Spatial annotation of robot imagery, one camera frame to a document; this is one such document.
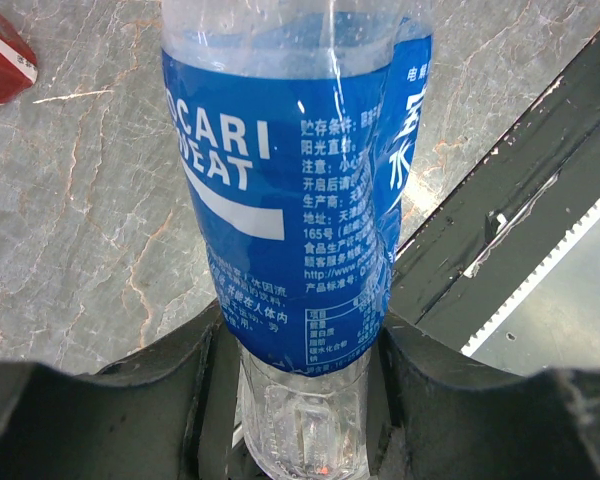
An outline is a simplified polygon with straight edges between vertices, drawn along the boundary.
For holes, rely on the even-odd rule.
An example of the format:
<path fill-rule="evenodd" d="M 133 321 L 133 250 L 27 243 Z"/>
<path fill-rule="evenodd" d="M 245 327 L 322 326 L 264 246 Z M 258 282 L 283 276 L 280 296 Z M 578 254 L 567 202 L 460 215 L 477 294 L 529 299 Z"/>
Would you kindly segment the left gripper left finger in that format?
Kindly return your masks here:
<path fill-rule="evenodd" d="M 237 377 L 214 304 L 95 374 L 0 361 L 0 479 L 225 479 Z"/>

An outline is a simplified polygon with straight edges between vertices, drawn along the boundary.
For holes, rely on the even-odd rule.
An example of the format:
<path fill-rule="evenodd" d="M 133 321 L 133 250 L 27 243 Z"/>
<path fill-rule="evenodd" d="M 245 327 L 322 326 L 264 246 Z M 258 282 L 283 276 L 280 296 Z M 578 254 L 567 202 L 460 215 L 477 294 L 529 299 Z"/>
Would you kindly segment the blue Pocari Sweat bottle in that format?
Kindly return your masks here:
<path fill-rule="evenodd" d="M 245 443 L 274 479 L 365 479 L 433 53 L 428 1 L 165 1 L 167 104 Z"/>

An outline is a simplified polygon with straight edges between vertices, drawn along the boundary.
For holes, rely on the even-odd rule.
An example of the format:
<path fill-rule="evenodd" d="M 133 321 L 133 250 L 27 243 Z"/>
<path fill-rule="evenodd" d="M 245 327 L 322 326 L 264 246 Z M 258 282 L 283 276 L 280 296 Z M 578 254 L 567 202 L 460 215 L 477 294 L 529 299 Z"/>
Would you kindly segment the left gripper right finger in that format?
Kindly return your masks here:
<path fill-rule="evenodd" d="M 375 479 L 600 479 L 600 369 L 518 376 L 388 314 L 367 452 Z"/>

